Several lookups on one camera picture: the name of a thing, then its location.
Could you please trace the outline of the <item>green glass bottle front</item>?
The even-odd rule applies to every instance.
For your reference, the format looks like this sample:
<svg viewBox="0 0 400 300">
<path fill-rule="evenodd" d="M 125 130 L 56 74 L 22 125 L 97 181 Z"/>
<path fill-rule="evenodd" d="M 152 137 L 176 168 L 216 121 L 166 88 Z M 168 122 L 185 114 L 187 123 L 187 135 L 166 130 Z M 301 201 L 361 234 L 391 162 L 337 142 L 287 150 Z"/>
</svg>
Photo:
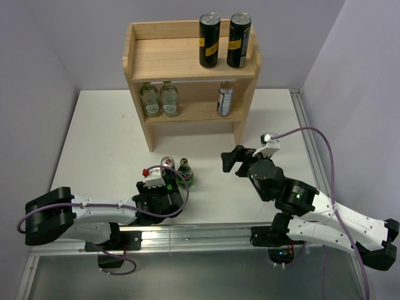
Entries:
<svg viewBox="0 0 400 300">
<path fill-rule="evenodd" d="M 170 169 L 163 169 L 163 179 L 166 183 L 168 189 L 178 189 L 178 185 L 176 183 L 176 173 Z"/>
</svg>

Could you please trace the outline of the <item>silver blue energy can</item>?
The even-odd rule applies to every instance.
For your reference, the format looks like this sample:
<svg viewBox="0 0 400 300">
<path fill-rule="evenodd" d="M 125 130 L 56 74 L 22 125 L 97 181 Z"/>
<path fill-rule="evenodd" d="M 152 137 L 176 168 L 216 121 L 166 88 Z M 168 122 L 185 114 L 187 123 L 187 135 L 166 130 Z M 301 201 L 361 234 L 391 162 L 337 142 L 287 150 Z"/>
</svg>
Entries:
<svg viewBox="0 0 400 300">
<path fill-rule="evenodd" d="M 234 94 L 234 84 L 230 81 L 222 82 L 219 86 L 219 97 L 217 100 L 217 114 L 225 117 L 230 114 L 231 103 Z"/>
</svg>

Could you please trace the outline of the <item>black yellow soda can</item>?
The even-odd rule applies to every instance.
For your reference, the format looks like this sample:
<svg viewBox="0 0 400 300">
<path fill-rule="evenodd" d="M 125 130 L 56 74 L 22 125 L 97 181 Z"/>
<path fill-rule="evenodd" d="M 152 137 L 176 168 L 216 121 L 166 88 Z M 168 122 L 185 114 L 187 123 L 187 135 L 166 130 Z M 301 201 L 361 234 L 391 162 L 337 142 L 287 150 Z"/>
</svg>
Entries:
<svg viewBox="0 0 400 300">
<path fill-rule="evenodd" d="M 199 18 L 199 63 L 204 68 L 214 68 L 218 63 L 221 18 L 207 12 Z"/>
<path fill-rule="evenodd" d="M 239 69 L 244 66 L 248 50 L 252 19 L 248 13 L 238 12 L 230 19 L 227 45 L 227 65 Z"/>
</svg>

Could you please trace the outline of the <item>black yellow soda can front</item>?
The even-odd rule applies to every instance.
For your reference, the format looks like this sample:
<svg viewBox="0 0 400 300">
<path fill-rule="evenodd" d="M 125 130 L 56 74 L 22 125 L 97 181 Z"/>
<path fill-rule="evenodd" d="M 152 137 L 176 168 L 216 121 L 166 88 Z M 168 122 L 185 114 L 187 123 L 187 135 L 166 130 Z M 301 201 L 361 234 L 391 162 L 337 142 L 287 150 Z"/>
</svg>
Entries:
<svg viewBox="0 0 400 300">
<path fill-rule="evenodd" d="M 199 18 L 199 63 L 204 68 L 214 68 L 218 63 L 221 18 L 207 12 Z"/>
</svg>

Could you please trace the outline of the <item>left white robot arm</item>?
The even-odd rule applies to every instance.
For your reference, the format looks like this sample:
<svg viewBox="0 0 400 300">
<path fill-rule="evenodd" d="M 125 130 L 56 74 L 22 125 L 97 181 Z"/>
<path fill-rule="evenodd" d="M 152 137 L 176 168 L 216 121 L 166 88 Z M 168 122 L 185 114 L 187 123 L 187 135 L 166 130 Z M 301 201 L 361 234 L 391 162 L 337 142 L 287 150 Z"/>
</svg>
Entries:
<svg viewBox="0 0 400 300">
<path fill-rule="evenodd" d="M 177 184 L 147 187 L 136 184 L 138 194 L 127 199 L 91 199 L 59 187 L 25 205 L 17 230 L 27 246 L 42 246 L 61 239 L 91 242 L 116 249 L 122 241 L 121 226 L 151 226 L 178 216 L 188 202 Z"/>
</svg>

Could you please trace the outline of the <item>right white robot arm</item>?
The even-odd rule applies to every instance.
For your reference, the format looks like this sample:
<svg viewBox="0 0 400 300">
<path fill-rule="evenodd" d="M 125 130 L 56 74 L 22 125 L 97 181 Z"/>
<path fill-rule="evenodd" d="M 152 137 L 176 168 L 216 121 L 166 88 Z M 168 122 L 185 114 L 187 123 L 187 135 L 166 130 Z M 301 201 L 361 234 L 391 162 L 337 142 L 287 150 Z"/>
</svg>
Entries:
<svg viewBox="0 0 400 300">
<path fill-rule="evenodd" d="M 238 145 L 222 153 L 221 159 L 225 173 L 241 163 L 236 176 L 248 178 L 260 199 L 272 201 L 279 211 L 271 225 L 252 227 L 253 246 L 281 247 L 307 241 L 347 253 L 358 250 L 362 263 L 378 271 L 389 270 L 396 261 L 393 241 L 399 234 L 398 221 L 374 219 L 333 203 L 317 188 L 286 177 L 255 149 Z"/>
</svg>

